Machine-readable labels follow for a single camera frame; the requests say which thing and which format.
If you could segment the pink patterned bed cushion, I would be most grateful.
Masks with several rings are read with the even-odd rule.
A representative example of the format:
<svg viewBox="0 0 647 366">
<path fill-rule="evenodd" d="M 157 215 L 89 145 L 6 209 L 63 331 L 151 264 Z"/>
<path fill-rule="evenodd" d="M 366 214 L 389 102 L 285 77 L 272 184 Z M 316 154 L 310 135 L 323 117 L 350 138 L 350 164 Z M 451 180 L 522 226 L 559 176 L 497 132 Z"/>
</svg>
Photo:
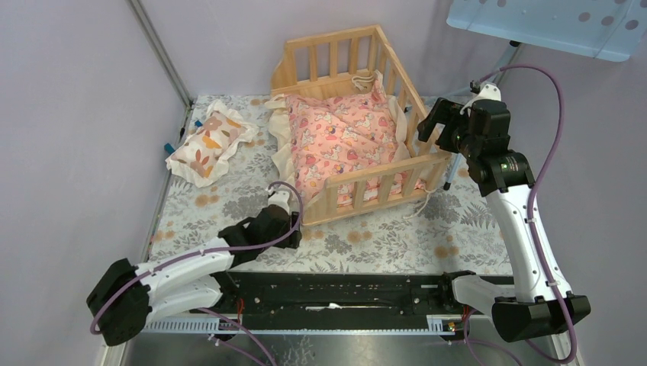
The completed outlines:
<svg viewBox="0 0 647 366">
<path fill-rule="evenodd" d="M 305 206 L 317 201 L 331 176 L 411 157 L 407 118 L 396 97 L 386 94 L 383 75 L 356 75 L 352 83 L 359 93 L 328 99 L 280 94 L 265 103 L 272 112 L 268 130 L 278 142 L 272 161 Z"/>
</svg>

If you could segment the wooden pet bed frame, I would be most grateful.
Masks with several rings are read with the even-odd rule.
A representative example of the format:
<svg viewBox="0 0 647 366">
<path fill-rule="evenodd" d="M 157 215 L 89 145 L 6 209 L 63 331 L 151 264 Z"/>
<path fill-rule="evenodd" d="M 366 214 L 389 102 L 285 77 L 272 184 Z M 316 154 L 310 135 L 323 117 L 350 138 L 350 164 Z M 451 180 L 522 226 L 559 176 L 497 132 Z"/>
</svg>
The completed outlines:
<svg viewBox="0 0 647 366">
<path fill-rule="evenodd" d="M 407 118 L 409 159 L 334 175 L 317 201 L 304 205 L 302 223 L 317 225 L 426 197 L 437 186 L 450 155 L 433 143 L 419 143 L 416 127 L 427 115 L 413 82 L 378 25 L 289 40 L 271 82 L 280 94 L 328 99 L 359 93 L 352 77 L 383 75 L 387 95 L 396 97 Z"/>
</svg>

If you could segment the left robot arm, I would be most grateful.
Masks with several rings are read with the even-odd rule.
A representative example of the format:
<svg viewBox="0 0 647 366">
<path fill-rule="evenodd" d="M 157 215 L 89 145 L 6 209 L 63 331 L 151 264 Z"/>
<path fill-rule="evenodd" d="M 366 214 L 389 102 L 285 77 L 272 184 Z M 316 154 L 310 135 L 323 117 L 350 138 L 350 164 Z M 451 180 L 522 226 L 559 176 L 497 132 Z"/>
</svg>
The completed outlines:
<svg viewBox="0 0 647 366">
<path fill-rule="evenodd" d="M 211 307 L 230 312 L 237 289 L 228 271 L 271 247 L 291 248 L 299 241 L 302 197 L 283 181 L 271 183 L 267 192 L 267 205 L 256 216 L 193 249 L 154 262 L 134 265 L 123 258 L 112 263 L 86 299 L 91 334 L 116 346 L 167 316 Z"/>
</svg>

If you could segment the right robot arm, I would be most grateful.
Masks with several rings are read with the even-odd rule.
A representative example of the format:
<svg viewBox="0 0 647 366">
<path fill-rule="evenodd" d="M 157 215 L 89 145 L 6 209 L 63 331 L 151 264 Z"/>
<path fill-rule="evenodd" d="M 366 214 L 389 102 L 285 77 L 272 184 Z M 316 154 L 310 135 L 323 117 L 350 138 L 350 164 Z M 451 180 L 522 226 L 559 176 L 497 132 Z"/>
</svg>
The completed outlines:
<svg viewBox="0 0 647 366">
<path fill-rule="evenodd" d="M 467 104 L 438 98 L 418 124 L 418 139 L 465 157 L 468 173 L 487 201 L 513 269 L 513 291 L 472 271 L 444 273 L 437 302 L 445 313 L 465 306 L 489 317 L 499 336 L 518 342 L 560 334 L 591 312 L 558 270 L 542 227 L 533 188 L 536 180 L 525 155 L 509 147 L 510 112 L 496 85 L 484 84 Z"/>
</svg>

